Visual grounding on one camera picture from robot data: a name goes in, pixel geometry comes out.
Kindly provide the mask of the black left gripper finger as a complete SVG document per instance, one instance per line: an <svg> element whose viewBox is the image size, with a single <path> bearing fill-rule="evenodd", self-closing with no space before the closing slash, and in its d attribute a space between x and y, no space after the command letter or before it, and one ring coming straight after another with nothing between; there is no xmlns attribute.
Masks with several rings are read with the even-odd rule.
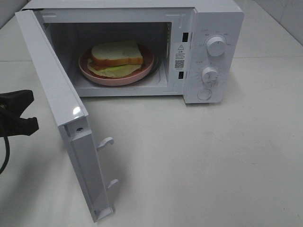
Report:
<svg viewBox="0 0 303 227"><path fill-rule="evenodd" d="M0 95L0 113L7 117L19 118L33 101L32 90L2 93Z"/></svg>
<svg viewBox="0 0 303 227"><path fill-rule="evenodd" d="M38 121L36 117L24 119L10 112L0 112L1 137L17 135L30 136L37 130Z"/></svg>

